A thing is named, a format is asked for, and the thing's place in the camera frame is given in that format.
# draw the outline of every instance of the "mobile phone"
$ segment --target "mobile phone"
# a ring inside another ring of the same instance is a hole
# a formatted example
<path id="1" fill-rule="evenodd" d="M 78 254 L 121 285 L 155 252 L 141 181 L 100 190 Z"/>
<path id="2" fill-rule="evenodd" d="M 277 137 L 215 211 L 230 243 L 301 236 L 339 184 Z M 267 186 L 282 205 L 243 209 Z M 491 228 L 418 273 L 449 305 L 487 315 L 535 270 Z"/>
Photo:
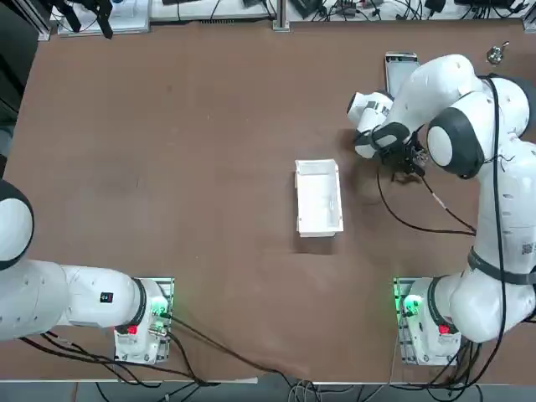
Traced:
<path id="1" fill-rule="evenodd" d="M 419 66 L 419 60 L 415 53 L 387 52 L 385 54 L 385 89 L 387 92 L 396 97 L 404 81 Z"/>

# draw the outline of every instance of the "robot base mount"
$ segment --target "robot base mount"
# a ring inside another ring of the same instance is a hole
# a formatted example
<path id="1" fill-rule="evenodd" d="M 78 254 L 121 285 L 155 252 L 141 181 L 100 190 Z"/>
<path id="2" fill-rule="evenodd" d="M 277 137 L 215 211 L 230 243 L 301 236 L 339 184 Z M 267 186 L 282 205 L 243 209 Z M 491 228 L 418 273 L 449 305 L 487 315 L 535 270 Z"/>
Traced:
<path id="1" fill-rule="evenodd" d="M 126 333 L 114 331 L 115 360 L 142 364 L 155 364 L 168 360 L 168 330 L 171 319 L 160 317 L 166 312 L 172 315 L 173 278 L 139 278 L 147 294 L 145 313 L 140 324 L 128 327 Z"/>
<path id="2" fill-rule="evenodd" d="M 400 355 L 407 364 L 445 366 L 458 353 L 461 334 L 442 333 L 432 320 L 426 300 L 430 283 L 431 278 L 393 279 Z"/>

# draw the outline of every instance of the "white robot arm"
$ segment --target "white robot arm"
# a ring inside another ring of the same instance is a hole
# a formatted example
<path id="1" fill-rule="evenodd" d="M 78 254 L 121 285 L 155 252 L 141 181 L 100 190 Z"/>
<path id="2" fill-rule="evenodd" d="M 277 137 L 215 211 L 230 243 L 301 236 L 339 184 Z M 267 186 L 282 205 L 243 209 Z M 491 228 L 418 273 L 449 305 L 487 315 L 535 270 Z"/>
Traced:
<path id="1" fill-rule="evenodd" d="M 536 146 L 520 139 L 534 104 L 534 89 L 521 80 L 492 78 L 499 108 L 498 191 L 506 271 L 506 329 L 534 312 L 531 275 L 536 266 Z M 373 101 L 382 102 L 375 113 Z M 495 102 L 468 59 L 449 55 L 423 64 L 392 101 L 378 92 L 356 94 L 348 117 L 358 127 L 355 150 L 370 158 L 403 148 L 428 125 L 428 153 L 460 178 L 480 183 L 478 230 L 464 271 L 421 278 L 406 297 L 405 312 L 417 363 L 445 364 L 456 354 L 461 334 L 475 343 L 498 336 L 502 287 L 497 251 L 492 164 Z"/>
<path id="2" fill-rule="evenodd" d="M 56 325 L 115 328 L 116 355 L 155 363 L 168 299 L 155 281 L 119 271 L 23 258 L 34 234 L 30 202 L 0 180 L 0 341 Z"/>

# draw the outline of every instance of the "green light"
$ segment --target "green light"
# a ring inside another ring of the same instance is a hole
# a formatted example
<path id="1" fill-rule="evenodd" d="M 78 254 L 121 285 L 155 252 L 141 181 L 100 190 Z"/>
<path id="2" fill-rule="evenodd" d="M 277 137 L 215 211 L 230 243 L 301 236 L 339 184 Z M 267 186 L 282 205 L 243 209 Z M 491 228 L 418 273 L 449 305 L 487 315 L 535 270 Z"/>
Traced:
<path id="1" fill-rule="evenodd" d="M 404 299 L 404 309 L 408 317 L 419 313 L 419 305 L 422 303 L 422 297 L 417 295 L 408 295 Z"/>
<path id="2" fill-rule="evenodd" d="M 154 301 L 151 305 L 151 311 L 155 315 L 162 315 L 168 311 L 168 307 L 165 302 Z"/>

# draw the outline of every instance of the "brown table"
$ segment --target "brown table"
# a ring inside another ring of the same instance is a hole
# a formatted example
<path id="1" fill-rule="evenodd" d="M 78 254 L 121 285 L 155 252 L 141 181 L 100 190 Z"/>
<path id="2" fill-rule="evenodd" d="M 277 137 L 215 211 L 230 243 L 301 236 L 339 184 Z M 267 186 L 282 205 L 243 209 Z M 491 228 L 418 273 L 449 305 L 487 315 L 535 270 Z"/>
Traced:
<path id="1" fill-rule="evenodd" d="M 497 72 L 536 78 L 534 36 L 512 21 L 319 23 L 290 34 L 191 24 L 41 43 L 6 175 L 35 209 L 28 256 L 174 276 L 175 312 L 239 353 L 299 378 L 386 382 L 393 276 L 461 271 L 472 240 L 412 232 L 387 214 L 375 165 L 353 153 L 348 100 L 384 86 L 386 51 L 422 62 L 461 53 L 486 73 L 486 51 L 504 40 L 512 44 Z M 340 167 L 344 232 L 299 240 L 294 160 L 329 157 Z M 429 170 L 436 192 L 474 223 L 476 183 Z M 400 216 L 459 229 L 423 186 L 383 181 Z M 110 333 L 62 333 L 89 350 L 113 348 Z M 199 376 L 259 374 L 178 333 Z M 533 337 L 526 325 L 509 332 L 483 381 L 536 384 Z M 17 341 L 0 355 L 3 379 L 110 378 Z M 167 365 L 183 369 L 177 351 Z M 398 358 L 394 379 L 433 371 Z"/>

